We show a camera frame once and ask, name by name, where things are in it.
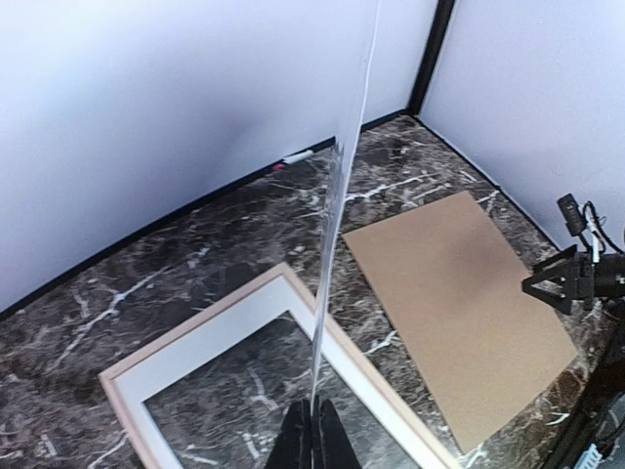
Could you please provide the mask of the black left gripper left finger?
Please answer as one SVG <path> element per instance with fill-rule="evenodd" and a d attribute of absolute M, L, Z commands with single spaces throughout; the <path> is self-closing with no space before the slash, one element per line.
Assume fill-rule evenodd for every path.
<path fill-rule="evenodd" d="M 312 424 L 311 402 L 302 399 L 287 409 L 265 469 L 311 469 Z"/>

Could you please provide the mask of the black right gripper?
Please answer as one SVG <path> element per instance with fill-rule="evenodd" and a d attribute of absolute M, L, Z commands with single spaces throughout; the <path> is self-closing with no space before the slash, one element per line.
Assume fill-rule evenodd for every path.
<path fill-rule="evenodd" d="M 624 255 L 601 255 L 595 263 L 591 254 L 577 253 L 577 246 L 571 245 L 531 268 L 531 275 L 521 282 L 522 292 L 570 316 L 571 299 L 565 293 L 535 286 L 556 277 L 567 277 L 565 292 L 573 300 L 620 298 L 624 296 Z"/>

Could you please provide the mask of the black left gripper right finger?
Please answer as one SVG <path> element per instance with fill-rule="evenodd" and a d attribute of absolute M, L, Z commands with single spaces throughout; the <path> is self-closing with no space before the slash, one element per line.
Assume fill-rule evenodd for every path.
<path fill-rule="evenodd" d="M 362 468 L 336 407 L 320 396 L 312 407 L 312 468 Z"/>

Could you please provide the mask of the brown cardboard backing board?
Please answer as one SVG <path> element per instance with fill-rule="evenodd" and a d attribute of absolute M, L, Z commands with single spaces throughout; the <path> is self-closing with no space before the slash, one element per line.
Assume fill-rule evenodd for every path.
<path fill-rule="evenodd" d="M 575 359 L 562 321 L 522 292 L 524 264 L 469 193 L 345 242 L 461 450 L 508 424 Z"/>

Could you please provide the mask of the white photo mat board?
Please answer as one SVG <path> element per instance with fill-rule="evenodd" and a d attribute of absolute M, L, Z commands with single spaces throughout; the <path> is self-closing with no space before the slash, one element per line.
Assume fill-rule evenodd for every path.
<path fill-rule="evenodd" d="M 103 382 L 144 466 L 261 468 L 289 405 L 318 393 L 362 467 L 444 467 L 342 337 L 323 335 L 312 371 L 313 308 L 292 274 L 265 274 L 109 372 Z"/>

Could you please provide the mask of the pink wooden picture frame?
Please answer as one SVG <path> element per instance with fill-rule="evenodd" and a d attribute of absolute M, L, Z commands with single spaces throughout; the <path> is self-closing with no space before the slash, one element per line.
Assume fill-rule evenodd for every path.
<path fill-rule="evenodd" d="M 101 373 L 110 404 L 145 467 L 181 465 L 147 411 L 145 400 L 282 313 L 289 313 L 307 336 L 313 336 L 313 295 L 285 263 Z M 423 468 L 458 467 L 457 460 L 333 319 L 325 323 L 322 356 L 415 463 Z"/>

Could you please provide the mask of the cat and books photo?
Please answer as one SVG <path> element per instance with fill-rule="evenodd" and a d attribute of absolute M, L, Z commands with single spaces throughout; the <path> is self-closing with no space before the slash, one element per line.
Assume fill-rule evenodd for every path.
<path fill-rule="evenodd" d="M 310 400 L 314 401 L 322 365 L 322 342 L 328 316 L 328 304 L 335 249 L 342 224 L 354 156 L 366 107 L 372 57 L 379 23 L 380 3 L 359 1 L 363 9 L 363 42 L 356 55 L 352 90 L 346 93 L 342 113 L 331 152 L 327 191 L 324 202 L 325 226 L 321 243 L 320 274 L 315 294 L 315 327 L 312 338 L 312 388 Z"/>

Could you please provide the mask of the clear acrylic sheet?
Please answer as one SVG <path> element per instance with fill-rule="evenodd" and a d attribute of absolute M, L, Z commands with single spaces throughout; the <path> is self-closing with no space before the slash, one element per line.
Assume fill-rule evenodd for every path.
<path fill-rule="evenodd" d="M 289 313 L 144 404 L 184 468 L 261 468 L 288 406 L 309 395 L 312 341 Z"/>

